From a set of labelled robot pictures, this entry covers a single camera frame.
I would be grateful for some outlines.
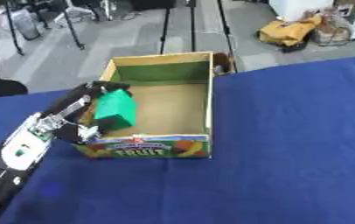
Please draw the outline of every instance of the white cabinet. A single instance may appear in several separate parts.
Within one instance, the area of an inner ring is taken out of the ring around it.
[[[300,20],[305,11],[332,6],[334,0],[270,0],[275,12],[285,21]]]

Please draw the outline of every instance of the bag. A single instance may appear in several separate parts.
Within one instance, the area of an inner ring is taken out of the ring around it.
[[[299,22],[284,22],[276,20],[258,31],[258,38],[262,42],[278,46],[291,47],[307,41],[307,35],[322,23],[319,14]]]
[[[11,19],[24,39],[33,40],[40,37],[36,23],[27,10],[18,10],[11,13]]]

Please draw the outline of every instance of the cardboard box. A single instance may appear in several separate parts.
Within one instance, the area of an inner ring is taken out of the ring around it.
[[[212,68],[212,52],[112,59],[101,80],[131,84],[136,125],[77,148],[91,158],[210,157]]]

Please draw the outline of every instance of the tripod leg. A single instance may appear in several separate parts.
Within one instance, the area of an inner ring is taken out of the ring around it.
[[[224,33],[226,36],[226,42],[228,43],[228,47],[229,47],[229,54],[233,59],[233,68],[234,71],[237,73],[238,69],[236,65],[236,60],[234,59],[234,52],[233,52],[232,41],[231,41],[231,29],[229,28],[226,22],[226,16],[225,16],[224,5],[222,4],[222,0],[217,0],[217,3],[219,6],[219,14],[221,15],[222,26],[224,28]]]
[[[19,55],[24,56],[23,49],[19,46],[19,44],[17,42],[17,35],[16,35],[16,31],[14,30],[13,20],[11,20],[11,12],[10,12],[10,8],[9,8],[9,1],[6,1],[5,5],[4,5],[4,8],[6,10],[6,17],[8,18],[10,34],[11,34],[11,37],[13,39],[13,44],[14,44],[14,46],[17,49],[17,53]]]
[[[69,15],[67,14],[67,11],[66,11],[65,8],[63,9],[63,16],[65,17],[65,20],[67,21],[67,25],[68,25],[68,27],[69,27],[70,32],[72,33],[72,36],[73,36],[73,39],[74,39],[75,44],[78,46],[78,48],[79,48],[80,50],[84,50],[84,49],[85,49],[85,45],[82,44],[82,43],[80,42],[80,40],[78,39],[77,32],[74,30],[73,23],[72,23],[72,21],[70,20],[70,17],[69,17]]]
[[[195,8],[197,6],[196,0],[190,1],[190,13],[191,13],[191,51],[197,51],[197,35],[195,33]]]
[[[97,23],[97,22],[100,22],[100,16],[99,16],[99,13],[94,9],[94,7],[90,4],[90,3],[87,3],[87,7],[90,11],[93,12],[94,14],[94,21]]]
[[[45,27],[46,30],[50,30],[50,26],[48,26],[48,23],[45,21],[45,19],[41,16],[40,11],[36,9],[36,6],[34,7],[36,16],[38,17],[38,21],[42,22],[43,26]]]
[[[166,40],[167,33],[168,33],[168,23],[170,22],[170,14],[171,14],[171,8],[167,8],[165,10],[165,20],[164,20],[163,35],[160,38],[160,40],[161,40],[160,54],[164,54],[165,40]]]

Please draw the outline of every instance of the equipment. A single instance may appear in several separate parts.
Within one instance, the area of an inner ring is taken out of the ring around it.
[[[186,5],[190,8],[190,15],[191,15],[191,51],[196,52],[197,51],[197,36],[196,36],[196,21],[195,21],[195,8],[197,7],[197,0],[185,0]],[[221,18],[222,22],[222,28],[226,37],[226,42],[228,44],[229,48],[229,55],[232,58],[233,61],[233,69],[235,72],[238,72],[237,65],[236,65],[236,60],[234,59],[234,52],[233,52],[233,47],[232,47],[232,40],[231,40],[231,29],[228,26],[228,23],[226,21],[226,15],[224,11],[224,5],[222,3],[222,0],[216,0],[217,5],[219,8],[219,15]],[[164,17],[164,25],[163,25],[163,33],[160,38],[161,41],[161,47],[160,47],[160,54],[164,54],[164,48],[165,48],[165,41],[166,37],[168,34],[168,24],[170,22],[170,15],[171,15],[171,8],[174,7],[174,4],[167,5],[165,7],[165,17]]]
[[[119,89],[131,95],[128,88],[126,84],[106,81],[80,85],[46,111],[28,117],[0,143],[0,213],[37,169],[54,139],[85,144],[100,136],[104,130],[97,121],[92,127],[77,123],[93,99]]]

